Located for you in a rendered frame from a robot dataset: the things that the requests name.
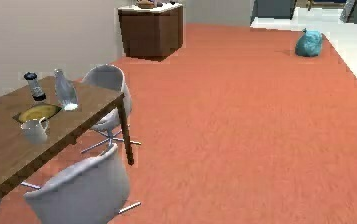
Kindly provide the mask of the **teal garbage bag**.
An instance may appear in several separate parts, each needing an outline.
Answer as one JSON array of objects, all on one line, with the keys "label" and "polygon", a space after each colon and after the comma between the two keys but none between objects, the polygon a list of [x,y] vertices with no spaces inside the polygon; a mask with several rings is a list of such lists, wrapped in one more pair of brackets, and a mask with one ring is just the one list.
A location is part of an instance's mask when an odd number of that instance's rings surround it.
[{"label": "teal garbage bag", "polygon": [[295,45],[295,54],[302,57],[316,57],[321,52],[322,42],[321,32],[304,28]]}]

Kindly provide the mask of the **black pepper grinder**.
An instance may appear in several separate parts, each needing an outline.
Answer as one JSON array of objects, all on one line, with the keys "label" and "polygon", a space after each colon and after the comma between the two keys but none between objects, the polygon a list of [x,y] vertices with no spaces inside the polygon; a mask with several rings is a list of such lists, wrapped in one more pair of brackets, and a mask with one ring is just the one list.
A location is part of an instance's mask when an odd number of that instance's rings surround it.
[{"label": "black pepper grinder", "polygon": [[37,74],[34,72],[27,72],[24,74],[24,79],[28,82],[33,99],[35,101],[44,101],[46,99],[46,94],[38,82]]}]

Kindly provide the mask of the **dark grey furniture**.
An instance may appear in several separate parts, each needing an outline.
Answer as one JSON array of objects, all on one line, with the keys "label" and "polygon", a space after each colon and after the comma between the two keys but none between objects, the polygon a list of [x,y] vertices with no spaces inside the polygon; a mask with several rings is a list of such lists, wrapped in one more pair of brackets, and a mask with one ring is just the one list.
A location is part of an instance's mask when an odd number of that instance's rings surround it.
[{"label": "dark grey furniture", "polygon": [[297,0],[255,0],[252,16],[258,18],[291,19]]}]

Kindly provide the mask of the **white shell chair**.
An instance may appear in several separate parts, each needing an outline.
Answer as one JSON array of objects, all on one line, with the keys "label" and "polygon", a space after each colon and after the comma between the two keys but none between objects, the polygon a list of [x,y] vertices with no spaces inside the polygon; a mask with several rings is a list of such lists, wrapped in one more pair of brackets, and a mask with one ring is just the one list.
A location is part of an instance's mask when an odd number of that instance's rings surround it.
[{"label": "white shell chair", "polygon": [[141,205],[130,204],[130,184],[116,144],[85,158],[24,194],[41,224],[108,224]]},{"label": "white shell chair", "polygon": [[[132,111],[132,98],[126,84],[125,73],[120,68],[110,64],[99,65],[91,69],[82,79],[82,82],[84,84],[122,92],[124,94],[124,109],[126,117],[129,117]],[[82,153],[86,153],[103,145],[104,143],[107,143],[108,147],[111,147],[115,141],[123,142],[123,138],[117,138],[117,135],[121,134],[122,131],[119,130],[116,133],[113,132],[115,128],[120,126],[121,121],[118,110],[113,109],[91,127],[91,130],[101,134],[105,137],[105,139],[82,150]]]}]

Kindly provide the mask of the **yellow food on dark plate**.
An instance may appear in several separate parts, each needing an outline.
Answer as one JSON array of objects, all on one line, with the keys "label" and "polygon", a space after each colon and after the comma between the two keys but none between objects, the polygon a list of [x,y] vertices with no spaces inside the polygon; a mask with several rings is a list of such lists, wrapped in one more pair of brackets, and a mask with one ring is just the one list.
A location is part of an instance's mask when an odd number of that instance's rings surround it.
[{"label": "yellow food on dark plate", "polygon": [[31,108],[19,112],[13,116],[13,119],[23,124],[28,120],[33,119],[50,119],[62,110],[61,107],[53,104],[40,103],[32,106]]}]

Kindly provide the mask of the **white mug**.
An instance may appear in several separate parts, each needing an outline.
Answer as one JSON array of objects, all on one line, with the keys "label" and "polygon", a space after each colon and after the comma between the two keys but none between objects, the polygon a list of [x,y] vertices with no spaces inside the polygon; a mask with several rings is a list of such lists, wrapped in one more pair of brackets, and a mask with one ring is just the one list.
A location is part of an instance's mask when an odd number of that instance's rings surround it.
[{"label": "white mug", "polygon": [[30,143],[42,144],[48,138],[46,133],[48,125],[48,120],[45,117],[42,117],[40,119],[26,121],[21,125],[21,130]]}]

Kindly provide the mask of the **brown bowl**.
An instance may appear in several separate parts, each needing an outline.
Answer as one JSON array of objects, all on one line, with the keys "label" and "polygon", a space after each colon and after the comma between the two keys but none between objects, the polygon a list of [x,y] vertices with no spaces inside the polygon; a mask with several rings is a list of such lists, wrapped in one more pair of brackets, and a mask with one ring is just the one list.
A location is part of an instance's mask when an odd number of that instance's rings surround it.
[{"label": "brown bowl", "polygon": [[155,8],[155,3],[152,0],[137,0],[136,5],[141,9]]}]

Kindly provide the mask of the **brown wooden cabinet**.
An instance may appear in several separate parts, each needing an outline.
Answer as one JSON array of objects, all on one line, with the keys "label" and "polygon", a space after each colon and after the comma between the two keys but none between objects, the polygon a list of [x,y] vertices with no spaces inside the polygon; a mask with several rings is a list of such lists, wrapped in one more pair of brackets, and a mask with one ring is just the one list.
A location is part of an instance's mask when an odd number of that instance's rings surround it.
[{"label": "brown wooden cabinet", "polygon": [[164,60],[183,45],[183,5],[118,9],[124,53],[127,57]]}]

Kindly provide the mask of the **brown wooden table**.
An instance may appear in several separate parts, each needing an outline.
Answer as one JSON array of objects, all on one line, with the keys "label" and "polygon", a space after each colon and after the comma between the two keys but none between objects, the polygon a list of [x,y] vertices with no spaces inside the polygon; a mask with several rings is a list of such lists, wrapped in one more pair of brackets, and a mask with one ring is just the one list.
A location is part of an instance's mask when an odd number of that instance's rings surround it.
[{"label": "brown wooden table", "polygon": [[79,107],[60,112],[49,121],[48,139],[32,144],[13,119],[33,104],[30,88],[24,86],[0,97],[0,199],[34,174],[113,109],[117,109],[125,143],[127,160],[134,163],[124,109],[124,94],[118,91],[73,83]]}]

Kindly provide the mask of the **clear glass bottle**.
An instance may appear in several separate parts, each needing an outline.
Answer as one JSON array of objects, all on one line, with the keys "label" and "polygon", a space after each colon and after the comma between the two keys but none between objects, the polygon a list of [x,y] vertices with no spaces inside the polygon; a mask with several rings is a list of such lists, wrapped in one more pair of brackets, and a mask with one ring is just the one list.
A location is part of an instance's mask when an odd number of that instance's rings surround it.
[{"label": "clear glass bottle", "polygon": [[73,111],[78,108],[78,98],[73,84],[65,77],[61,69],[54,71],[55,92],[58,101],[65,111]]}]

